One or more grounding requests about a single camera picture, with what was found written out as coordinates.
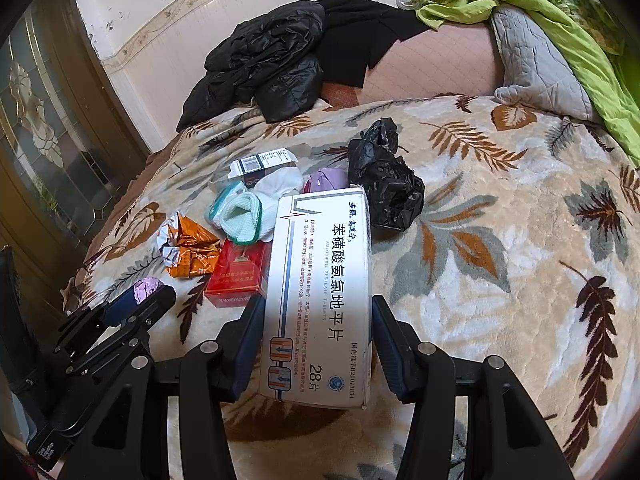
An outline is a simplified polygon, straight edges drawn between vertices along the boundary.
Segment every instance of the floral wallpaper border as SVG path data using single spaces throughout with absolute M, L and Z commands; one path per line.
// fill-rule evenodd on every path
M 140 28 L 114 56 L 101 60 L 108 75 L 111 75 L 131 61 L 155 38 L 194 10 L 207 5 L 213 0 L 174 0 L 158 12 L 146 25 Z

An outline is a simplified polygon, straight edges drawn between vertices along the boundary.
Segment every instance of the purple crumpled paper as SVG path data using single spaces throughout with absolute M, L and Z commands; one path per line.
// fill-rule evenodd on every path
M 346 189 L 349 187 L 347 172 L 339 168 L 322 168 L 311 174 L 309 178 L 310 193 L 316 191 L 331 191 L 332 189 Z
M 162 285 L 162 282 L 157 278 L 142 278 L 138 280 L 133 286 L 133 296 L 136 298 L 136 303 L 140 304 L 145 301 L 160 285 Z

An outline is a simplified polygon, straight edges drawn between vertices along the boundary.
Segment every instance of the metal screw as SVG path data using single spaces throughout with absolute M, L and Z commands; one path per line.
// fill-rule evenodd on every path
M 489 356 L 486 361 L 489 363 L 491 368 L 495 368 L 496 370 L 499 370 L 504 366 L 504 359 L 497 355 Z
M 421 354 L 425 354 L 425 355 L 432 355 L 436 353 L 436 345 L 434 345 L 433 343 L 429 343 L 426 341 L 423 341 L 422 343 L 420 343 L 418 345 L 418 352 L 420 352 Z
M 149 359 L 147 359 L 146 356 L 139 355 L 138 357 L 134 357 L 131 360 L 131 366 L 133 366 L 136 370 L 140 370 L 141 368 L 144 368 L 148 362 Z
M 200 351 L 203 354 L 213 354 L 216 350 L 218 350 L 218 343 L 215 341 L 205 341 L 200 345 Z

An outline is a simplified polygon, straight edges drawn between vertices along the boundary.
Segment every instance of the blue logo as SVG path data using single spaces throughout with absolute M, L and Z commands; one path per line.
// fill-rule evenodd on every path
M 334 392 L 339 392 L 344 388 L 344 379 L 342 377 L 334 375 L 329 377 L 327 384 L 329 385 L 329 388 L 331 388 Z

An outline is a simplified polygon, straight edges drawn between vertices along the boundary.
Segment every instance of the red box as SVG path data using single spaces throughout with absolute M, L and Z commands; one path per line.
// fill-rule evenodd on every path
M 236 245 L 227 240 L 204 295 L 220 308 L 246 306 L 252 294 L 266 297 L 271 242 Z

